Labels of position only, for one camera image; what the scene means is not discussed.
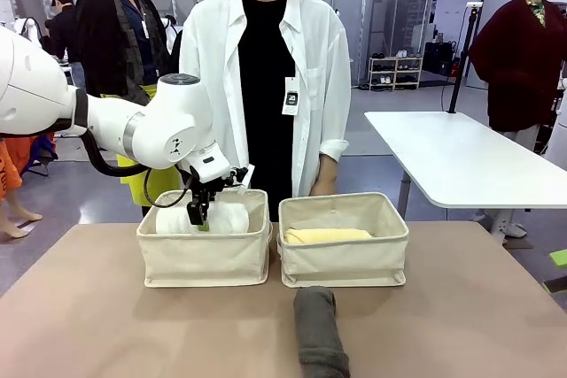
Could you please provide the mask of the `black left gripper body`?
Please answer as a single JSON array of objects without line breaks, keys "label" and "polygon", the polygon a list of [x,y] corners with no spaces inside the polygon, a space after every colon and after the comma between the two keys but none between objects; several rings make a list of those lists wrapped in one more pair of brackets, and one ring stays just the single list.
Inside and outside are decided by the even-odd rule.
[{"label": "black left gripper body", "polygon": [[214,199],[217,193],[235,185],[235,171],[231,169],[220,177],[214,178],[208,182],[203,182],[197,170],[191,168],[188,184],[192,197],[197,199],[201,204],[208,204]]}]

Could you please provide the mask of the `person's left hand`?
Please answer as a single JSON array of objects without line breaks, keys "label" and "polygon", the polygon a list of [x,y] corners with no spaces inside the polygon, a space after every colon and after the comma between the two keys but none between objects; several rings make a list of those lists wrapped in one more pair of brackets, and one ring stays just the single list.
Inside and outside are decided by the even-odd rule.
[{"label": "person's left hand", "polygon": [[336,181],[333,179],[317,179],[311,188],[312,197],[330,196],[336,194]]}]

